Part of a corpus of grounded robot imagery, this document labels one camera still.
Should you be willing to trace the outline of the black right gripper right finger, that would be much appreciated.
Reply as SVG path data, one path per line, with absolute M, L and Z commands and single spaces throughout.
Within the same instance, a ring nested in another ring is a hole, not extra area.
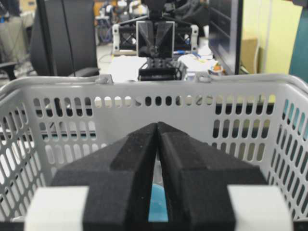
M 157 123 L 169 227 L 177 231 L 233 231 L 228 185 L 266 185 L 260 168 Z

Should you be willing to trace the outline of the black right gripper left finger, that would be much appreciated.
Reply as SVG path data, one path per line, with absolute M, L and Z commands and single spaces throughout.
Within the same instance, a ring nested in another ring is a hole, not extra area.
M 58 169 L 51 186 L 88 186 L 85 231 L 137 231 L 148 223 L 157 124 Z

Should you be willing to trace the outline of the black and white opposite gripper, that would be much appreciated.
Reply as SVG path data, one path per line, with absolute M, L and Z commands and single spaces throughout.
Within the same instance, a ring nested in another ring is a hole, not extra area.
M 151 58 L 171 58 L 176 51 L 195 52 L 198 48 L 199 27 L 176 21 L 136 20 L 114 24 L 113 50 L 135 51 L 146 62 L 138 69 L 138 81 L 151 81 L 155 62 Z M 174 59 L 158 59 L 158 76 L 183 80 L 187 66 Z

